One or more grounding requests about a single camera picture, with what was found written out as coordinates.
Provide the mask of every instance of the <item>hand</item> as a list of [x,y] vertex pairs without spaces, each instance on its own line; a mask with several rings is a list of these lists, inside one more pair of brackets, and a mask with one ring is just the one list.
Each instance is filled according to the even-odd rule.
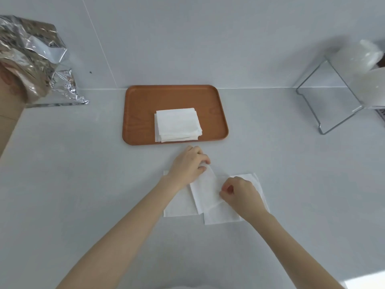
[[200,147],[188,146],[175,158],[167,177],[175,183],[178,190],[180,190],[205,172],[206,167],[199,166],[202,161],[210,164],[210,158],[206,154],[203,154]]
[[247,222],[268,214],[253,184],[243,178],[228,178],[219,194]]

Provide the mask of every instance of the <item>crumpled foil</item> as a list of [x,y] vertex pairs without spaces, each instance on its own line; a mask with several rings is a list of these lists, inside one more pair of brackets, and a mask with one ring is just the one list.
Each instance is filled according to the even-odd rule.
[[27,106],[88,104],[77,94],[67,58],[54,25],[0,15],[0,63],[24,84]]

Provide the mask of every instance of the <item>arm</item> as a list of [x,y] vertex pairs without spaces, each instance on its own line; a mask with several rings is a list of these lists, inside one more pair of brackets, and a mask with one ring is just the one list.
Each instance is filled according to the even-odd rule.
[[188,146],[169,174],[76,263],[57,289],[116,288],[171,199],[206,170],[199,167],[202,161],[210,163],[199,147]]
[[266,211],[251,182],[239,177],[229,178],[220,195],[262,236],[297,289],[343,289]]

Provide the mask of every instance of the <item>left hand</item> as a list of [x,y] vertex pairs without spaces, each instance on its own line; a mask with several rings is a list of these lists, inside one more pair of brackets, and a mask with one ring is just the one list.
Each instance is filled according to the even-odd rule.
[[204,161],[210,164],[210,158],[203,154],[199,146],[188,146],[181,154],[179,154],[171,169],[166,175],[171,182],[176,184],[178,190],[184,188],[189,183],[192,183],[199,175],[205,172],[206,167],[199,166]]

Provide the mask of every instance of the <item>tile grout line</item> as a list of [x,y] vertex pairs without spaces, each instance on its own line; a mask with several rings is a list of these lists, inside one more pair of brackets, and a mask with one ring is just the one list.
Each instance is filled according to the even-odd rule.
[[118,84],[116,83],[115,78],[113,77],[113,73],[112,73],[110,64],[108,64],[107,57],[106,57],[106,55],[105,55],[105,53],[104,53],[104,50],[103,50],[103,47],[102,47],[102,43],[100,42],[99,36],[97,35],[96,29],[95,29],[95,26],[94,26],[94,23],[92,22],[91,15],[90,15],[89,12],[88,12],[87,6],[85,5],[85,1],[84,1],[84,0],[82,0],[82,1],[83,1],[83,4],[84,4],[84,8],[85,8],[85,10],[86,10],[86,12],[87,12],[88,18],[90,19],[91,25],[92,25],[92,27],[93,27],[93,29],[94,29],[95,34],[96,34],[96,38],[97,38],[97,40],[98,40],[98,42],[99,42],[100,48],[102,49],[102,53],[103,53],[103,55],[104,55],[105,61],[107,62],[108,69],[110,69],[111,76],[112,76],[112,78],[113,78],[113,82],[115,83],[115,86],[118,87]]

